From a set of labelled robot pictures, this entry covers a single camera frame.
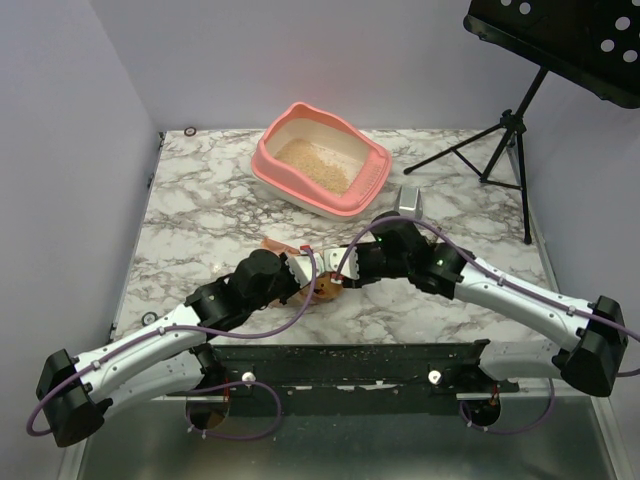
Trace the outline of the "peach cat litter bag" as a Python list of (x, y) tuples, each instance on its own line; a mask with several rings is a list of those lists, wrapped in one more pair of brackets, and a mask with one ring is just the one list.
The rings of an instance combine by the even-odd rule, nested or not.
[[(260, 243), (260, 247), (266, 250), (272, 251), (273, 253), (287, 254), (290, 256), (299, 256), (301, 252), (291, 247), (287, 244), (278, 242), (269, 237), (264, 237)], [(344, 288), (341, 285), (334, 284), (330, 281), (329, 274), (323, 274), (319, 276), (316, 280), (315, 288), (313, 290), (311, 305), (323, 304), (335, 300), (339, 296), (342, 295)], [(309, 293), (309, 288), (305, 287), (302, 290), (296, 292), (292, 297), (290, 297), (285, 302), (280, 300), (274, 300), (269, 304), (272, 308), (280, 308), (280, 307), (297, 307), (301, 306)]]

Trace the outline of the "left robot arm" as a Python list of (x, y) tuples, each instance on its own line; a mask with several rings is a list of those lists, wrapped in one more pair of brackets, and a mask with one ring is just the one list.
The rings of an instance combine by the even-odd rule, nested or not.
[(52, 436), (60, 447), (94, 434), (114, 408), (113, 394), (136, 375), (182, 352), (226, 336), (256, 311), (314, 287), (320, 261), (311, 248), (299, 255), (258, 249), (229, 275), (197, 288), (164, 317), (106, 347), (71, 356), (50, 354), (36, 386), (38, 404), (26, 430), (33, 437)]

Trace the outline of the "metal litter scoop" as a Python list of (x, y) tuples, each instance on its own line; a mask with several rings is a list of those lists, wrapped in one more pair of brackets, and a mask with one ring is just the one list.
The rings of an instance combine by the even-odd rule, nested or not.
[(401, 186), (394, 201), (393, 210), (402, 216), (421, 220), (423, 218), (421, 190), (414, 186)]

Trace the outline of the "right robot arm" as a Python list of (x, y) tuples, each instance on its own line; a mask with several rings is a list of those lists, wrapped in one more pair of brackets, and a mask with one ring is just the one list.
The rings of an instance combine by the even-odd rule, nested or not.
[(484, 351), (460, 367), (467, 389), (480, 392), (496, 379), (532, 374), (558, 377), (595, 397), (612, 393), (631, 335), (616, 300), (601, 295), (588, 301), (533, 285), (457, 246), (425, 221), (394, 211), (379, 215), (365, 230), (373, 241), (356, 236), (328, 254), (333, 280), (360, 288), (383, 278), (405, 278), (422, 292), (492, 310), (552, 343), (551, 357), (541, 368), (509, 360), (498, 372)]

